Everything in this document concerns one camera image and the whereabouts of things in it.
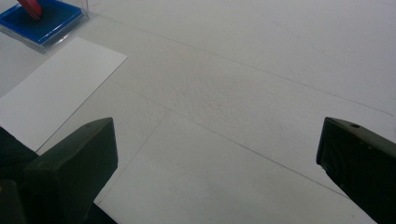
white surface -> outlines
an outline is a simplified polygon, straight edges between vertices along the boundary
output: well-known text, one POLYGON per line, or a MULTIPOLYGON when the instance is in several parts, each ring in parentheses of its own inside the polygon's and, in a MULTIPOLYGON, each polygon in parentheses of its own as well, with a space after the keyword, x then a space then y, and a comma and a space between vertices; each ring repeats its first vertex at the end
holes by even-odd
POLYGON ((0 98, 0 125, 39 149, 125 59, 76 38, 0 98))
MULTIPOLYGON (((374 223, 315 157, 325 116, 396 140, 391 0, 91 3, 78 35, 133 57, 38 153, 113 117, 120 165, 95 201, 120 224, 374 223)), ((48 57, 3 39, 0 76, 48 57)))

white paper sheet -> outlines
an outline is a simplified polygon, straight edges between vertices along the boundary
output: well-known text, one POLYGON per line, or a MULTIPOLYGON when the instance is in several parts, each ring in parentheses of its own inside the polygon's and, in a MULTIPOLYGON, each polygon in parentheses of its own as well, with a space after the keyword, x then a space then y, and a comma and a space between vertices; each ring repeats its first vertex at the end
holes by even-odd
POLYGON ((0 98, 0 126, 38 150, 126 58, 74 39, 0 98))

red object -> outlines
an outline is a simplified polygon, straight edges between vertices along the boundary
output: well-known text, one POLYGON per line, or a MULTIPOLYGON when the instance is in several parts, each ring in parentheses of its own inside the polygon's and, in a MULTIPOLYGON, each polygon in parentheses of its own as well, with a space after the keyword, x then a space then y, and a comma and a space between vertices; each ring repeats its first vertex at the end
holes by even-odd
POLYGON ((36 0, 18 0, 18 2, 23 6, 33 20, 41 20, 43 9, 41 9, 40 4, 38 4, 36 0))

